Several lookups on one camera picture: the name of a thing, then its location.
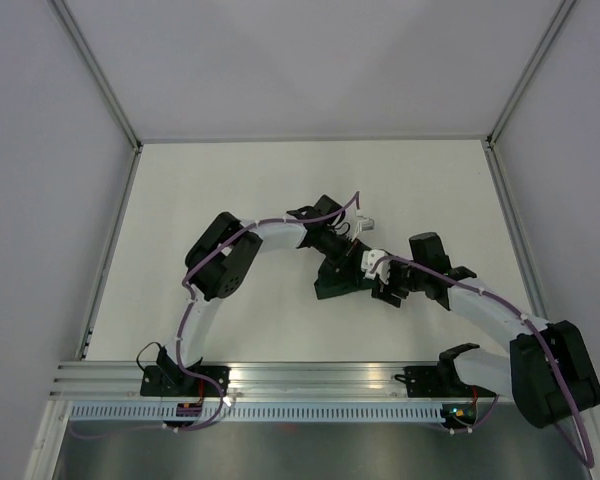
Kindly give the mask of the dark green cloth napkin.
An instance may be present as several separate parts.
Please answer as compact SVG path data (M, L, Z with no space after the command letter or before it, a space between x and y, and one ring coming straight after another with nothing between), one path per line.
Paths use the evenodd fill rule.
M341 297L358 291L371 290L374 286L374 280L364 277L360 280L328 280L317 279L314 282L314 290L318 300L327 300Z

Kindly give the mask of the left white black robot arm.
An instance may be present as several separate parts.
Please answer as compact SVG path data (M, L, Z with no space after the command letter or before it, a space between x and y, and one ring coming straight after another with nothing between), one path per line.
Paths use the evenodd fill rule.
M172 340L160 346L154 364L143 370L143 397L221 397L228 370L205 367L203 347L223 301L243 284L254 260L275 250L310 248L324 259L314 283L318 299L372 288L367 277L371 250L357 234L341 234L345 207L328 196L280 217L240 220L220 213L185 257L182 281L189 294Z

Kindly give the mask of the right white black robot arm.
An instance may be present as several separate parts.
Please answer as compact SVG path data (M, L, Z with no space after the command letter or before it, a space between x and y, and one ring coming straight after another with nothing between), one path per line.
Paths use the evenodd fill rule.
M377 249L363 254L361 270L374 281L374 295L400 304L421 292L506 352L498 356L467 343L441 353L436 381L443 392L458 395L469 386L481 387L513 400L536 428L600 405L600 382L576 325L528 314L470 269L452 266L434 232L411 237L409 245L409 259Z

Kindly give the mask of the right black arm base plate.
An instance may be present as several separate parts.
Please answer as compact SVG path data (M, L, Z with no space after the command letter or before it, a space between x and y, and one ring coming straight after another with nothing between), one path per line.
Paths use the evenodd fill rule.
M402 383L406 387L409 398L432 399L469 399L477 394L481 398L493 398L495 394L481 387L466 384L452 384L443 380L438 369L433 365L411 365L402 370Z

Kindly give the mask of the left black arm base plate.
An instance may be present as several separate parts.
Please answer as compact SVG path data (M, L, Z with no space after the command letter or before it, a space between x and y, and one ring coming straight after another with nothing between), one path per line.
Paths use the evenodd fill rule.
M225 365L202 365L197 373L214 380L223 394L230 383L231 369ZM200 397L218 398L218 389L207 380L192 377L179 372L175 380L171 380L158 366L147 366L144 369L140 387L141 397L184 398Z

